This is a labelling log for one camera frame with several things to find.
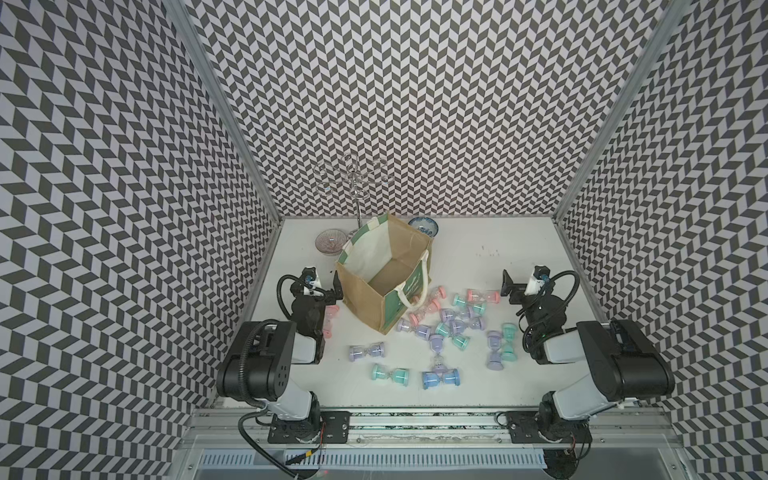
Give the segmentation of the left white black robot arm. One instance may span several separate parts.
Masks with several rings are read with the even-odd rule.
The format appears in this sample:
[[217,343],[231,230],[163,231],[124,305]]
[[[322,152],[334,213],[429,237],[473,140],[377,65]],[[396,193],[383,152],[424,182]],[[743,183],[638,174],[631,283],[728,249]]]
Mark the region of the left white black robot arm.
[[248,321],[238,330],[216,377],[219,396],[264,410],[270,444],[344,444],[348,413],[324,412],[316,393],[291,379],[294,366],[317,365],[325,349],[326,308],[343,298],[339,287],[291,289],[285,303],[277,290],[283,321]]

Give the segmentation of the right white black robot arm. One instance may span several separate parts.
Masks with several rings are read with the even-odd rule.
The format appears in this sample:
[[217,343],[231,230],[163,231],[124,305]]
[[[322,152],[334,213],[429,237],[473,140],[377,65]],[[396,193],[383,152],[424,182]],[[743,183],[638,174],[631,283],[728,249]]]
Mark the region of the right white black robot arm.
[[542,396],[537,411],[510,410],[505,427],[514,444],[589,446],[589,421],[626,401],[671,394],[669,363],[632,320],[580,321],[568,328],[567,307],[580,288],[573,270],[535,266],[527,283],[502,272],[500,295],[526,321],[521,346],[539,365],[584,363],[588,373]]

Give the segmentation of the teal hourglass front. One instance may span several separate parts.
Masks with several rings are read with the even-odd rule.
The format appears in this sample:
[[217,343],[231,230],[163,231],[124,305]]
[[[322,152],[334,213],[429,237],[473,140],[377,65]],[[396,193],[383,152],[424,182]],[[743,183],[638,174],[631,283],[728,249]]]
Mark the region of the teal hourglass front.
[[371,370],[371,379],[374,381],[391,380],[397,385],[407,387],[410,379],[410,371],[403,368],[388,370],[380,364],[374,364]]

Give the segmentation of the brown green canvas bag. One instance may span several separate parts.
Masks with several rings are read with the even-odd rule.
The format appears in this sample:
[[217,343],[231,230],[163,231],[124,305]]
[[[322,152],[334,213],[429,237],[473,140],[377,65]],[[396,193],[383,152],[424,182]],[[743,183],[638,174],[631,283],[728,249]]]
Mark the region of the brown green canvas bag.
[[336,262],[343,302],[364,325],[386,334],[427,300],[432,238],[391,213],[365,223]]

